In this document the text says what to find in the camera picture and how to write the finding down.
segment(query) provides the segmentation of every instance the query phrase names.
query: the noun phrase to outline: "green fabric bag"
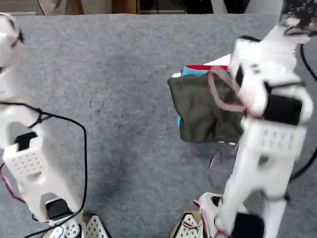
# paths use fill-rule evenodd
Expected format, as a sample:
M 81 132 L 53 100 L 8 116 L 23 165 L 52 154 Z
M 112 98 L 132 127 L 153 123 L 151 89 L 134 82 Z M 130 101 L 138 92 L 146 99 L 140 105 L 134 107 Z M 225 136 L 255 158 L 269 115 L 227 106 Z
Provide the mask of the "green fabric bag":
M 170 78 L 168 85 L 173 104 L 181 116 L 180 138 L 186 142 L 233 142 L 242 134 L 242 113 L 220 109 L 207 83 L 207 74 Z M 237 101 L 235 93 L 220 78 L 215 79 L 220 98 L 227 103 Z

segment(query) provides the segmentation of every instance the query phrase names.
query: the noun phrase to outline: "black wire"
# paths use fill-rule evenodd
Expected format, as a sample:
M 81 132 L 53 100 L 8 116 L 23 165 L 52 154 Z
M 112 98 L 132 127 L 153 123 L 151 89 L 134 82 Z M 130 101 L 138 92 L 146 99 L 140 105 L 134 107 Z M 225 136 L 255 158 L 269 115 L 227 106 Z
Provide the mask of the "black wire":
M 302 61 L 303 61 L 304 65 L 305 65 L 306 69 L 311 74 L 313 79 L 317 82 L 316 74 L 314 73 L 314 71 L 312 70 L 312 68 L 310 67 L 310 65 L 308 64 L 308 62 L 306 60 L 306 56 L 305 56 L 305 52 L 304 52 L 304 44 L 300 44 L 299 47 L 300 47 L 301 58 L 302 58 Z
M 64 228 L 62 226 L 59 226 L 62 229 L 62 232 L 58 238 L 61 238 L 61 236 L 64 234 Z
M 316 32 L 312 32 L 310 34 L 310 36 L 315 36 L 315 35 L 317 35 Z M 317 82 L 317 76 L 316 76 L 316 74 L 314 73 L 314 71 L 312 70 L 312 68 L 310 67 L 310 65 L 308 64 L 308 62 L 306 60 L 305 52 L 304 52 L 304 44 L 300 44 L 300 54 L 301 54 L 301 58 L 302 58 L 302 61 L 303 61 L 304 65 L 305 65 L 306 69 L 311 74 L 313 79 Z M 289 179 L 289 183 L 293 182 L 294 180 L 296 180 L 300 176 L 302 176 L 312 166 L 312 164 L 315 162 L 316 158 L 317 158 L 317 148 L 315 149 L 313 155 L 308 160 L 308 162 L 301 169 L 299 169 L 297 172 L 295 172 L 294 174 L 291 175 L 291 177 Z
M 40 7 L 40 9 L 41 9 L 42 14 L 45 16 L 45 13 L 44 13 L 44 11 L 43 11 L 43 8 L 42 8 L 42 6 L 41 6 L 41 4 L 40 4 L 40 0 L 38 0 L 38 5 L 39 5 L 39 7 Z
M 85 185 L 84 185 L 84 195 L 83 195 L 83 200 L 82 200 L 81 207 L 79 208 L 79 210 L 77 212 L 75 212 L 73 215 L 71 215 L 69 218 L 67 218 L 66 220 L 62 221 L 61 223 L 56 224 L 56 225 L 54 225 L 52 227 L 49 227 L 47 229 L 44 229 L 44 230 L 41 230 L 41 231 L 38 231 L 38 232 L 34 232 L 34 233 L 29 234 L 29 235 L 24 237 L 24 238 L 30 238 L 30 237 L 33 237 L 33 236 L 36 236 L 36 235 L 39 235 L 39 234 L 42 234 L 42 233 L 49 232 L 49 231 L 51 231 L 51 230 L 53 230 L 53 229 L 55 229 L 57 227 L 61 227 L 61 225 L 65 224 L 69 220 L 71 220 L 74 217 L 76 217 L 84 209 L 84 205 L 85 205 L 86 197 L 87 197 L 87 184 L 88 184 L 87 131 L 86 131 L 85 127 L 82 124 L 80 124 L 79 122 L 77 122 L 77 121 L 75 121 L 73 119 L 66 118 L 66 117 L 59 116 L 59 115 L 55 115 L 55 114 L 52 114 L 52 113 L 43 112 L 42 110 L 40 110 L 38 108 L 35 108 L 35 107 L 32 107 L 30 105 L 27 105 L 25 103 L 0 102 L 0 104 L 3 104 L 3 105 L 14 105 L 14 106 L 25 106 L 25 107 L 27 107 L 27 108 L 29 108 L 31 110 L 34 110 L 34 111 L 36 111 L 38 113 L 41 113 L 42 115 L 46 115 L 46 116 L 49 116 L 49 117 L 52 117 L 52 118 L 61 119 L 61 120 L 66 120 L 66 121 L 69 121 L 69 122 L 71 122 L 73 124 L 76 124 L 77 126 L 82 128 L 83 132 L 84 132 Z
M 308 160 L 308 162 L 301 169 L 299 169 L 296 173 L 291 175 L 291 178 L 289 179 L 289 182 L 293 182 L 294 180 L 296 180 L 300 176 L 302 176 L 309 169 L 309 167 L 312 166 L 312 164 L 314 163 L 316 158 L 317 158 L 317 148 L 315 149 L 313 155 Z

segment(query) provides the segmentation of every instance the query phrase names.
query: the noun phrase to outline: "gray carpet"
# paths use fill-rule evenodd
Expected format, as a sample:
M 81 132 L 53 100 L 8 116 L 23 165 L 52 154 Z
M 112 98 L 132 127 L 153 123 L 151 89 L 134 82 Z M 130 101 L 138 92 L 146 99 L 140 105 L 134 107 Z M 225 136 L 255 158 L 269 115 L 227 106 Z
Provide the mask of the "gray carpet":
M 166 238 L 182 210 L 206 191 L 223 192 L 233 164 L 229 146 L 179 139 L 167 79 L 188 63 L 230 53 L 243 34 L 262 38 L 273 16 L 89 15 L 21 17 L 26 49 L 18 71 L 35 106 L 78 120 L 88 130 L 89 189 L 86 211 L 98 213 L 114 238 Z M 317 42 L 306 48 L 317 67 Z M 309 91 L 317 84 L 299 63 Z M 317 144 L 316 113 L 300 167 Z M 56 161 L 82 195 L 82 132 L 52 120 Z M 210 171 L 216 150 L 222 157 Z M 281 238 L 313 238 L 317 232 L 314 165 L 289 187 Z M 259 195 L 247 201 L 261 210 Z M 31 219 L 0 183 L 0 233 L 21 238 L 45 225 Z

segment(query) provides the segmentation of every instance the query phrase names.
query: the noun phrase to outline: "blue object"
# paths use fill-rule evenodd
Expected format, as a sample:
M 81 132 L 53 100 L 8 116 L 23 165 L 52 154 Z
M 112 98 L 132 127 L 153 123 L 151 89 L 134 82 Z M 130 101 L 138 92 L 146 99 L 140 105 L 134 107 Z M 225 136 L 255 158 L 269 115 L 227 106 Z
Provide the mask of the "blue object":
M 188 68 L 188 67 L 183 67 L 183 69 L 181 70 L 181 75 L 195 75 L 195 76 L 202 76 L 203 74 L 208 73 L 208 70 L 197 70 L 197 69 L 192 69 L 192 68 Z M 176 122 L 177 122 L 177 126 L 180 127 L 180 121 L 181 121 L 181 117 L 180 115 L 177 115 L 176 117 Z

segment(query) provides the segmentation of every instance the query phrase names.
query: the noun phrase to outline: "white robot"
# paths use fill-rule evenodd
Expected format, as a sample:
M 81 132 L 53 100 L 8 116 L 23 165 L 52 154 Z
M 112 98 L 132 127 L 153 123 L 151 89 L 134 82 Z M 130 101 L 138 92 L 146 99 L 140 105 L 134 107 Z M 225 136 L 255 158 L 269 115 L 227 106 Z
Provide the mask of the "white robot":
M 0 148 L 4 150 L 3 162 L 16 179 L 21 200 L 28 205 L 33 218 L 56 227 L 50 238 L 108 238 L 98 216 L 93 216 L 87 226 L 83 222 L 81 199 L 50 153 L 53 139 L 41 118 L 41 110 L 18 105 L 30 105 L 11 66 L 23 44 L 23 34 L 16 20 L 0 13 Z M 13 122 L 32 132 L 12 138 L 8 129 Z M 56 198 L 45 201 L 47 193 L 55 194 Z
M 296 46 L 307 43 L 316 32 L 316 8 L 314 0 L 285 0 L 279 24 L 263 40 L 243 36 L 236 41 L 229 73 L 208 73 L 218 106 L 245 112 L 241 121 L 244 132 L 224 194 L 205 193 L 195 201 L 200 224 L 187 214 L 175 238 L 184 237 L 184 233 L 192 234 L 187 236 L 190 238 L 277 237 L 286 189 L 306 137 L 305 123 L 314 109 L 294 68 Z M 220 100 L 216 78 L 235 90 L 242 105 Z M 261 191 L 266 198 L 261 217 L 248 214 L 243 206 L 253 191 Z

